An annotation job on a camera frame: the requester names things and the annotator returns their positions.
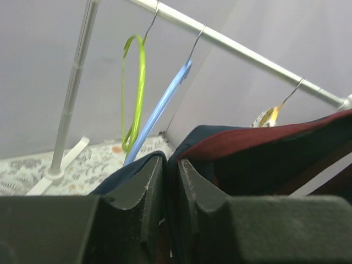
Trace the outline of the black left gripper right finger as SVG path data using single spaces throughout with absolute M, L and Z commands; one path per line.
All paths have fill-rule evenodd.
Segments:
M 178 164 L 184 263 L 351 263 L 351 205 L 336 196 L 229 196 Z

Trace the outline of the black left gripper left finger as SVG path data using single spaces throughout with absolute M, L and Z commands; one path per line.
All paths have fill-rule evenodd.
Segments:
M 1 263 L 155 263 L 163 159 L 110 192 L 1 197 Z

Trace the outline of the navy tank top red trim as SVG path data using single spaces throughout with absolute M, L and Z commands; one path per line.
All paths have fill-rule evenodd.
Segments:
M 351 111 L 312 122 L 272 128 L 197 126 L 167 158 L 150 153 L 111 174 L 94 191 L 108 193 L 150 158 L 163 159 L 161 218 L 155 263 L 184 263 L 178 164 L 196 171 L 229 196 L 289 196 L 351 153 Z M 351 205 L 351 166 L 303 196 L 336 196 Z

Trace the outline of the yellow hanger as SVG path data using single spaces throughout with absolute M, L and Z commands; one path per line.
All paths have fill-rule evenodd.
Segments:
M 257 127 L 273 127 L 276 124 L 276 121 L 278 119 L 278 115 L 281 111 L 281 108 L 284 106 L 284 104 L 289 100 L 292 95 L 296 92 L 296 90 L 301 86 L 305 78 L 301 78 L 300 81 L 298 82 L 296 88 L 284 99 L 284 101 L 279 105 L 275 106 L 273 108 L 268 109 L 261 117 Z

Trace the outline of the striped tank top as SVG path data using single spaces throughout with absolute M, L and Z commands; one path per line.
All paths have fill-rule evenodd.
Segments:
M 251 124 L 252 128 L 273 127 L 276 124 L 276 115 L 273 108 L 262 112 Z

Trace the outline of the green hanger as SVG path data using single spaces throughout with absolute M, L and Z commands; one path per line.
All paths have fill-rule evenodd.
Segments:
M 146 79 L 146 52 L 145 52 L 145 42 L 149 31 L 154 25 L 157 13 L 159 11 L 159 1 L 156 4 L 156 10 L 152 22 L 145 32 L 144 37 L 140 35 L 130 36 L 125 45 L 122 60 L 122 82 L 121 82 L 121 132 L 122 132 L 122 149 L 126 156 L 130 153 L 132 147 L 134 146 L 136 139 L 138 138 L 140 131 L 142 108 L 144 104 L 144 93 L 145 93 L 145 79 Z M 137 92 L 136 92 L 136 104 L 134 109 L 134 116 L 131 126 L 128 131 L 125 128 L 125 63 L 129 48 L 133 41 L 137 42 L 139 50 L 139 74 L 137 78 Z

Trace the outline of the floral table mat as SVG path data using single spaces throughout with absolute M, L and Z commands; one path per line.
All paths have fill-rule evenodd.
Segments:
M 1 160 L 1 195 L 25 195 L 51 165 L 52 152 Z M 66 168 L 64 179 L 46 195 L 86 195 L 119 170 L 125 160 L 120 140 L 86 147 Z

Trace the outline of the white clothes rack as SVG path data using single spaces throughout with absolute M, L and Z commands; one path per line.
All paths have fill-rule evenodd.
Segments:
M 159 1 L 135 1 L 134 3 L 146 10 L 154 12 L 156 17 L 162 17 L 180 27 L 184 27 L 186 30 L 196 32 L 199 37 L 203 37 L 221 49 L 227 50 L 230 53 L 242 58 L 243 60 L 257 67 L 260 67 L 271 74 L 276 75 L 277 77 L 292 85 L 295 85 L 298 88 L 301 88 L 308 94 L 311 94 L 328 103 L 329 105 L 334 106 L 339 111 L 344 111 L 351 108 L 350 96 L 347 98 L 339 98 L 325 91 L 319 86 L 305 80 L 303 77 L 290 72 L 289 70 L 270 61 L 269 59 L 246 48 L 231 38 L 226 37 L 218 31 L 211 29 L 210 27 Z M 70 151 L 67 153 L 64 152 L 65 142 L 70 128 L 75 100 L 78 93 L 86 54 L 99 4 L 99 1 L 88 1 L 86 4 L 74 62 L 70 73 L 65 102 L 60 118 L 52 163 L 49 169 L 43 173 L 42 179 L 39 180 L 39 182 L 30 191 L 27 192 L 28 196 L 43 195 L 51 185 L 60 183 L 63 179 L 65 169 L 72 163 L 73 160 L 78 157 L 78 155 L 80 155 L 84 148 L 89 144 L 89 139 L 83 137 Z M 169 87 L 160 99 L 158 105 L 150 115 L 142 132 L 138 133 L 136 129 L 132 130 L 130 141 L 134 142 L 134 146 L 131 147 L 131 150 L 128 152 L 128 155 L 125 158 L 125 165 L 131 163 L 135 159 L 139 149 L 158 121 L 167 104 L 170 102 L 177 87 L 186 78 L 190 67 L 191 61 L 187 60 L 185 65 L 182 66 L 181 70 L 170 83 Z

